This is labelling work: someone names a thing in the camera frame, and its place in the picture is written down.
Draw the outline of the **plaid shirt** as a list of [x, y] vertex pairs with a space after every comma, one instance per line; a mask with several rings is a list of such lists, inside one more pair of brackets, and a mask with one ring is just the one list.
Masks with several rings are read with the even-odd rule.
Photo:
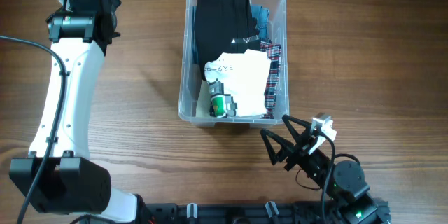
[[281, 45], [273, 44], [270, 40], [261, 41], [260, 49], [267, 53], [267, 58], [271, 60], [269, 75], [265, 87], [265, 108], [266, 114], [263, 119], [273, 119], [276, 106], [277, 84], [279, 83], [279, 72], [281, 69]]

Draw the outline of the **white t-shirt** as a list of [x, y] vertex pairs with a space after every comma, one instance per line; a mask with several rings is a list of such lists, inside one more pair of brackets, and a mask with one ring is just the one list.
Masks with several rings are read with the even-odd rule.
[[218, 117], [260, 118], [267, 112], [265, 88], [271, 60], [267, 53], [246, 50], [222, 53], [204, 66], [213, 114]]

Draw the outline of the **cream cloth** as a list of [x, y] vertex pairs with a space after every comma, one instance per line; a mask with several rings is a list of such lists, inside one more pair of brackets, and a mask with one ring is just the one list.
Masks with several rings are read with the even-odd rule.
[[209, 93], [209, 84], [206, 81], [201, 82], [199, 97], [197, 100], [196, 114], [198, 118], [210, 118], [211, 97]]

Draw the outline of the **blue denim jeans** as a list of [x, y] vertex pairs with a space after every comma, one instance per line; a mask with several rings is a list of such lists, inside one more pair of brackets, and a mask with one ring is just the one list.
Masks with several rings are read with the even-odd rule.
[[[263, 8], [260, 5], [251, 5], [251, 12], [252, 17], [256, 19], [257, 22], [256, 29], [258, 30], [258, 37], [264, 42], [271, 43], [268, 31], [270, 10], [268, 8]], [[192, 59], [194, 64], [199, 64], [194, 27], [192, 27]]]

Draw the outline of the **black garment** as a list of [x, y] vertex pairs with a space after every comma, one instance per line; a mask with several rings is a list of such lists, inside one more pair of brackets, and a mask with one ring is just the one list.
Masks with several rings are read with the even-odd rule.
[[260, 40], [244, 41], [258, 35], [256, 25], [250, 0], [197, 0], [194, 33], [203, 80], [205, 64], [222, 53], [260, 49]]

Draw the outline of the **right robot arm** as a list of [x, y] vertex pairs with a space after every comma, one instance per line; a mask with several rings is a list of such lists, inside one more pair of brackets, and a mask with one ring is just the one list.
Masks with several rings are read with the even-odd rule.
[[319, 202], [296, 202], [295, 223], [390, 223], [389, 203], [373, 198], [359, 159], [335, 151], [337, 131], [330, 115], [320, 113], [307, 122], [290, 115], [282, 120], [293, 142], [262, 129], [270, 162], [299, 166], [321, 191]]

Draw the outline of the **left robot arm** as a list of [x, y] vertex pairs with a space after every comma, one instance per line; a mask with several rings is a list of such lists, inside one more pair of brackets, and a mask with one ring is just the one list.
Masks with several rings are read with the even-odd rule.
[[95, 83], [106, 49], [118, 37], [120, 0], [59, 0], [46, 20], [52, 57], [39, 129], [9, 176], [23, 207], [76, 216], [91, 223], [136, 223], [139, 198], [111, 185], [109, 171], [90, 160], [88, 124]]

